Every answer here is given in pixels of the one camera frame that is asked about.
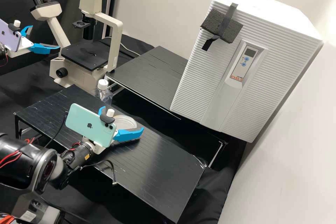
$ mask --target purple iphone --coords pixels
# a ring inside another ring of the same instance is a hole
[[[0,19],[0,42],[11,51],[18,51],[21,42],[21,33],[12,31],[8,24]]]

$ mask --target black table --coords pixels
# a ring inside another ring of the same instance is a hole
[[[72,103],[95,113],[105,106],[99,99],[73,85],[15,113],[16,136],[19,136],[19,121],[22,121],[52,138]],[[64,126],[55,141],[71,148],[81,138]],[[146,127],[138,142],[112,147],[99,158],[113,162],[119,185],[174,222],[178,221],[204,171],[203,164],[196,157]],[[101,164],[99,170],[111,177],[111,170],[105,165]]]
[[[106,73],[106,76],[180,118],[169,109],[187,62],[185,58],[158,46]]]

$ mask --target black strap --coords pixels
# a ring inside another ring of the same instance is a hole
[[[230,23],[230,20],[234,14],[234,12],[237,9],[238,4],[236,3],[232,3],[231,6],[229,7],[229,10],[227,11],[222,23],[220,24],[220,26],[217,29],[217,32],[214,36],[212,36],[212,38],[209,38],[203,45],[202,49],[204,51],[207,51],[209,49],[209,47],[211,46],[212,42],[216,41],[217,39],[221,38],[221,36],[223,35],[225,29],[227,28],[227,26]]]

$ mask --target ribbed panel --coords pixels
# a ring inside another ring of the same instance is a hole
[[[209,11],[213,8],[223,13],[228,10],[215,1]],[[200,122],[241,39],[258,44],[268,54],[226,119],[223,115],[222,125],[224,133],[251,142],[322,42],[239,10],[233,17],[244,26],[232,44],[217,40],[203,51],[212,34],[199,32],[170,109]]]

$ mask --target white cable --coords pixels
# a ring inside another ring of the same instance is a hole
[[[121,44],[127,51],[130,51],[131,53],[134,53],[134,54],[136,54],[136,55],[138,55],[138,56],[141,56],[139,53],[134,52],[134,51],[128,49],[126,46],[123,45],[123,43],[120,42],[120,44]]]

